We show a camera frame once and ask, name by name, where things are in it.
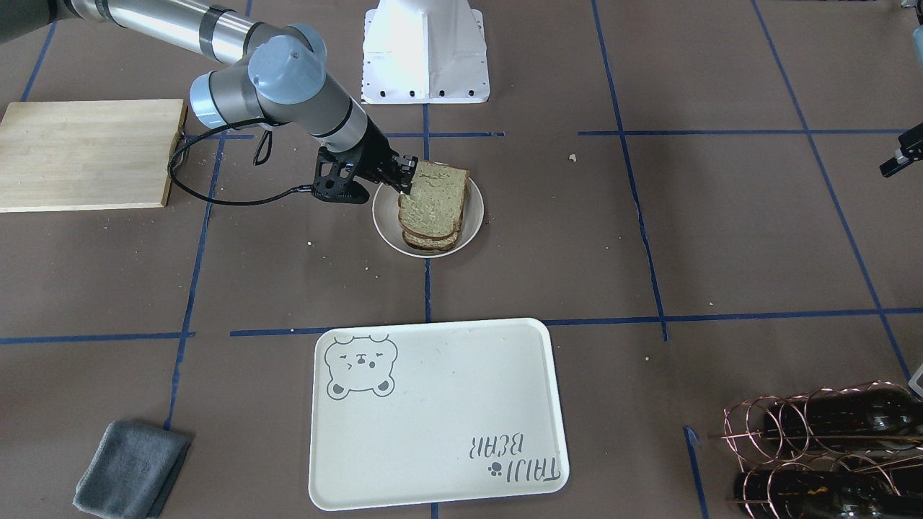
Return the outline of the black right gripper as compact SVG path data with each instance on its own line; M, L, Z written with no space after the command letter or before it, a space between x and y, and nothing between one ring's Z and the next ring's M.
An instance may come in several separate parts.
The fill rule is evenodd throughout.
M418 168L418 157L401 155L392 150L388 138L371 119L367 120L363 137L348 151L358 151L360 147L370 153L371 161L370 171L361 178L386 184L402 194L411 194L412 178Z

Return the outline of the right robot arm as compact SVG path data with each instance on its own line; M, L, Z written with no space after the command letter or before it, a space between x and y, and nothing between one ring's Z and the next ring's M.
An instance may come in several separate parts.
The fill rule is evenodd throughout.
M273 131L293 123L319 142L314 179L297 192L327 203L363 204L363 180L408 194L418 158L393 151L360 103L327 71L327 47L306 24L276 27L201 1L4 1L2 40L56 21L109 23L191 50L218 63L194 80L189 103L213 136L261 127L256 165Z

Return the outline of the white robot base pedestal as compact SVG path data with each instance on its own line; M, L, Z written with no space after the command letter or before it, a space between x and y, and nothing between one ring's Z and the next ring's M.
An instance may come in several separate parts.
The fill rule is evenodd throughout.
M369 105L490 98L484 17L468 1L380 1L365 13L362 49Z

